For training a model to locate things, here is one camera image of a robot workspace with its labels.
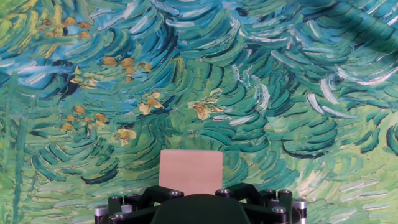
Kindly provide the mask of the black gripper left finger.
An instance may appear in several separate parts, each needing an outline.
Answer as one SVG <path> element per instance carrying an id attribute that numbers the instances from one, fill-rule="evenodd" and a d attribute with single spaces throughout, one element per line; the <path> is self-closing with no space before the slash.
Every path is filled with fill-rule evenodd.
<path id="1" fill-rule="evenodd" d="M 181 198 L 181 190 L 155 185 L 141 194 L 113 195 L 106 204 L 94 208 L 95 224 L 151 223 L 160 204 Z"/>

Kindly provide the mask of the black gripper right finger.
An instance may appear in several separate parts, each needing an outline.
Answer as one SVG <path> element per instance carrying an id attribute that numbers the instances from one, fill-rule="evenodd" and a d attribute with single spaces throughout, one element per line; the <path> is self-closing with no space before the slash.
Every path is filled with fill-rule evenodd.
<path id="1" fill-rule="evenodd" d="M 240 183 L 218 189 L 215 195 L 233 199 L 250 223 L 307 223 L 307 201 L 293 197 L 287 189 L 263 189 L 255 184 Z"/>

